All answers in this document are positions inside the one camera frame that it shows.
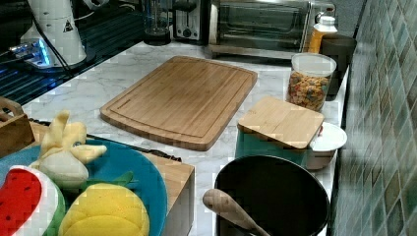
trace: yellow toy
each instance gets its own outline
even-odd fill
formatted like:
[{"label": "yellow toy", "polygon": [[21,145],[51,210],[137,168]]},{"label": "yellow toy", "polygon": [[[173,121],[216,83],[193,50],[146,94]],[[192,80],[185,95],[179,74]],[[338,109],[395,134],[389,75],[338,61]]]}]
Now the yellow toy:
[{"label": "yellow toy", "polygon": [[129,189],[94,184],[71,205],[59,236],[148,236],[149,216],[142,200]]},{"label": "yellow toy", "polygon": [[38,160],[30,167],[46,174],[64,190],[79,189],[89,178],[85,164],[107,151],[106,146],[86,145],[87,128],[81,122],[67,124],[70,112],[53,119],[40,146]]}]

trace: orange bottle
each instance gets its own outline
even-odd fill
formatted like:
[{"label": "orange bottle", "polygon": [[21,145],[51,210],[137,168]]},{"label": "orange bottle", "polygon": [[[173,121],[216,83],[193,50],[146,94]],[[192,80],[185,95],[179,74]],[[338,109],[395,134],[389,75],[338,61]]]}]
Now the orange bottle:
[{"label": "orange bottle", "polygon": [[319,22],[314,25],[308,52],[319,53],[323,35],[337,32],[334,22],[335,19],[333,17],[320,17]]}]

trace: toaster oven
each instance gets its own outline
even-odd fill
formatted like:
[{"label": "toaster oven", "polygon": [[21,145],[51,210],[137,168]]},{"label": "toaster oven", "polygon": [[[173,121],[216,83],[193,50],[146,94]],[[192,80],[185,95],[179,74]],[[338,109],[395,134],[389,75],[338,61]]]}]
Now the toaster oven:
[{"label": "toaster oven", "polygon": [[320,16],[335,15],[329,1],[212,0],[208,48],[220,53],[290,59],[307,51]]}]

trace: green tile backsplash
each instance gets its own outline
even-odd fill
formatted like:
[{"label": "green tile backsplash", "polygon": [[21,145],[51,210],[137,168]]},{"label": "green tile backsplash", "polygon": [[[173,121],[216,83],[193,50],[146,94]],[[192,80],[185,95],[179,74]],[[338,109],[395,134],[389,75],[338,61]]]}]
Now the green tile backsplash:
[{"label": "green tile backsplash", "polygon": [[368,0],[337,160],[332,235],[417,235],[417,0]]}]

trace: toy food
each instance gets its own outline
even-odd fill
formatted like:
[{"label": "toy food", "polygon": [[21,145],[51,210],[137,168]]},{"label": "toy food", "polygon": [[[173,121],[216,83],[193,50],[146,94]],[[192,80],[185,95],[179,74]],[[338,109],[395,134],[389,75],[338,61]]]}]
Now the toy food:
[{"label": "toy food", "polygon": [[107,151],[106,146],[85,145],[87,128],[81,123],[67,124],[69,111],[57,114],[40,146],[38,160],[30,167],[38,169],[64,190],[78,189],[88,178],[85,164]]},{"label": "toy food", "polygon": [[64,214],[62,193],[45,174],[10,168],[0,189],[0,235],[56,235]]},{"label": "toy food", "polygon": [[73,202],[59,236],[148,236],[149,216],[142,200],[129,189],[94,184]]}]

